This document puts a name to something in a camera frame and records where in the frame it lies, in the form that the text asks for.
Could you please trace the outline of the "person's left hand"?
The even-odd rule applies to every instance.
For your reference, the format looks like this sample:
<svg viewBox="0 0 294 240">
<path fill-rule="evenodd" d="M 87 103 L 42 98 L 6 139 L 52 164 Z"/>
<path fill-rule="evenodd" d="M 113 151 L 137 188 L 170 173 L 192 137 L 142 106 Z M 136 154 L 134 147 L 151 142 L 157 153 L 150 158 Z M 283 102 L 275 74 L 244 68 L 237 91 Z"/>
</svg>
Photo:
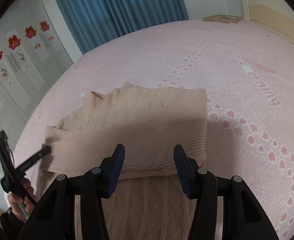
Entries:
<svg viewBox="0 0 294 240">
<path fill-rule="evenodd" d="M 34 188 L 31 186 L 30 180 L 24 178 L 21 182 L 29 195 L 33 198 L 33 200 L 36 201 Z M 27 197 L 22 198 L 21 196 L 14 193 L 8 194 L 8 202 L 10 204 L 12 213 L 22 222 L 27 221 L 25 214 L 31 214 L 35 207 Z"/>
</svg>

